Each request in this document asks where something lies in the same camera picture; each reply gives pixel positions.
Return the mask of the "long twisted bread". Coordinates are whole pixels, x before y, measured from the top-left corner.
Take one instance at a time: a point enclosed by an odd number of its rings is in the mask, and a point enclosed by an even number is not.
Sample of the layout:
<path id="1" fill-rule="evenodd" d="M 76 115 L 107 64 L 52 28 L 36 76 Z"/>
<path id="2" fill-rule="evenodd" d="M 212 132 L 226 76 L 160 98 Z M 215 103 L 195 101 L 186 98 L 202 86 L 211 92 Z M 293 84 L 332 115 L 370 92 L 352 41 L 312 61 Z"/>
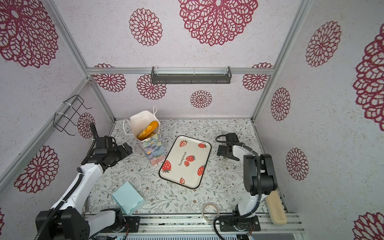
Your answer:
<path id="1" fill-rule="evenodd" d="M 152 121 L 146 129 L 144 129 L 138 136 L 137 139 L 143 141 L 147 138 L 150 138 L 155 134 L 155 130 L 158 128 L 159 123 L 157 121 Z"/>

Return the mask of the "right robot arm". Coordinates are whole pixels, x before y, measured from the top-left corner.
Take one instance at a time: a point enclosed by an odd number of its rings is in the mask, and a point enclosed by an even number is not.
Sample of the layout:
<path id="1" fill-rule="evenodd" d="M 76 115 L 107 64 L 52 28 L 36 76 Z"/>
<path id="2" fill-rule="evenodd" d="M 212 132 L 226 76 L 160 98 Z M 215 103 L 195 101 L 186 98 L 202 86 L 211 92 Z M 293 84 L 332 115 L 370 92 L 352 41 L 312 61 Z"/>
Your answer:
<path id="1" fill-rule="evenodd" d="M 221 145 L 217 155 L 243 163 L 243 183 L 246 195 L 231 215 L 214 219 L 216 234 L 219 232 L 258 232 L 259 218 L 255 215 L 262 200 L 278 187 L 272 156 L 258 154 L 251 147 L 239 141 L 237 134 L 229 133 L 216 137 Z"/>

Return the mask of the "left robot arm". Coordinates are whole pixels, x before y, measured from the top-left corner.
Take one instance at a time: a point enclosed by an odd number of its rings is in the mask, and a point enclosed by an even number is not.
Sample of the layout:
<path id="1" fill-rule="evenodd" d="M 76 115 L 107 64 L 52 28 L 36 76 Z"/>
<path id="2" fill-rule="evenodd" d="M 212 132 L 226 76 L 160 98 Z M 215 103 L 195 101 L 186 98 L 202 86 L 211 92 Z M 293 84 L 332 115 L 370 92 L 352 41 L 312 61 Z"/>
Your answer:
<path id="1" fill-rule="evenodd" d="M 96 215 L 84 216 L 83 207 L 95 183 L 103 173 L 133 153 L 127 143 L 118 145 L 116 139 L 100 137 L 90 123 L 92 145 L 77 168 L 77 176 L 64 195 L 48 211 L 36 217 L 37 240 L 88 240 L 105 228 L 120 232 L 126 220 L 120 208 L 111 208 Z"/>

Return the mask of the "floral paper bag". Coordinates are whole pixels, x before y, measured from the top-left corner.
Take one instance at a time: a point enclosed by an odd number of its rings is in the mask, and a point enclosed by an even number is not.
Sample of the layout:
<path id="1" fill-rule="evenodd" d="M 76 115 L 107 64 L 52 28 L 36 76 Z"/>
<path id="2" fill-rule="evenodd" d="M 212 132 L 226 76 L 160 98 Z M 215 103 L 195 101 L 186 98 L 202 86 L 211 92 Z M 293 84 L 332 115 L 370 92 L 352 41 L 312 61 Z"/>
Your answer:
<path id="1" fill-rule="evenodd" d="M 153 166 L 164 161 L 167 155 L 161 134 L 161 124 L 156 117 L 157 111 L 157 106 L 154 106 L 151 112 L 142 111 L 123 120 L 124 133 L 134 137 Z"/>

